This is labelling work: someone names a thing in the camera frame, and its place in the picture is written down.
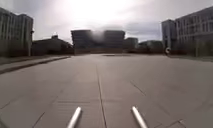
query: curb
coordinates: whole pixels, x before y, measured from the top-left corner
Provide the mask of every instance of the curb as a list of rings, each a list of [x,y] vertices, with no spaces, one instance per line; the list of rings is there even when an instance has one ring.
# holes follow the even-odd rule
[[[13,72],[15,70],[32,67],[32,66],[39,65],[39,64],[46,64],[46,63],[49,63],[49,62],[52,62],[52,61],[57,61],[57,60],[62,60],[62,59],[67,59],[67,58],[70,58],[70,57],[67,56],[67,57],[45,60],[45,61],[41,61],[41,62],[35,62],[35,63],[31,63],[31,64],[26,64],[26,65],[21,65],[21,66],[17,66],[17,67],[3,69],[3,70],[0,70],[0,75],[7,73],[7,72]]]

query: sky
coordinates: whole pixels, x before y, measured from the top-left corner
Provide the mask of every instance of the sky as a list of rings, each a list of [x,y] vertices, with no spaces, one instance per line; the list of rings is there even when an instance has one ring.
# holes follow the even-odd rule
[[[213,0],[0,0],[0,6],[34,18],[34,40],[58,34],[71,42],[71,30],[110,29],[145,41],[161,40],[162,21],[213,6]]]

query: building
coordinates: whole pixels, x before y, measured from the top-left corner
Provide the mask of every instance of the building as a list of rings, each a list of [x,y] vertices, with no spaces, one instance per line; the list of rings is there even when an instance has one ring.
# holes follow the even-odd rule
[[[163,47],[174,48],[175,43],[177,43],[177,34],[176,34],[176,23],[173,20],[166,20],[162,22],[162,38],[163,38]]]
[[[176,42],[171,41],[171,43],[176,43],[174,45],[176,50],[195,56],[213,56],[213,6],[180,17],[169,26],[173,27],[173,24],[176,28]],[[162,31],[166,36],[163,23]]]
[[[138,38],[129,37],[125,39],[123,48],[126,52],[135,52],[137,44],[138,44]]]
[[[74,30],[71,34],[75,53],[122,52],[123,50],[124,31],[107,30],[101,35],[95,35],[91,30]]]
[[[29,55],[33,19],[16,15],[0,7],[0,56]]]
[[[61,40],[57,35],[50,39],[37,40],[32,43],[31,52],[33,56],[47,54],[72,54],[73,47],[70,43]]]
[[[120,30],[106,30],[104,32],[105,47],[123,48],[125,32]]]
[[[163,53],[163,43],[159,40],[148,40],[138,44],[138,53],[161,54]]]

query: office building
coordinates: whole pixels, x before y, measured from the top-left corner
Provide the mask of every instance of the office building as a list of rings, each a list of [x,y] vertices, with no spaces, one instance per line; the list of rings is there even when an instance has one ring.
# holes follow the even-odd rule
[[[172,32],[167,32],[166,25]],[[213,6],[174,21],[165,21],[162,23],[162,31],[163,37],[167,37],[163,38],[163,42],[166,44],[170,41],[171,45],[176,43],[176,50],[196,56],[213,56]]]
[[[137,44],[138,44],[138,38],[129,37],[125,39],[123,48],[126,52],[134,52]]]
[[[101,35],[94,35],[91,30],[74,30],[71,33],[75,53],[122,52],[124,31],[107,30]]]
[[[104,32],[104,42],[108,48],[123,48],[124,38],[124,31],[106,30]]]
[[[31,17],[16,15],[0,7],[0,56],[29,55],[32,29]]]

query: low building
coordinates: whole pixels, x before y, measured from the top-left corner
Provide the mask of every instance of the low building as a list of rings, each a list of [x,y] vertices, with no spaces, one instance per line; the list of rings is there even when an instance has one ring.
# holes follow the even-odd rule
[[[16,15],[0,7],[0,56],[30,54],[33,19]]]
[[[162,41],[149,40],[138,44],[138,53],[162,54],[164,53]]]
[[[51,39],[34,41],[32,43],[32,55],[47,55],[47,54],[72,54],[73,47],[66,41],[52,36]]]

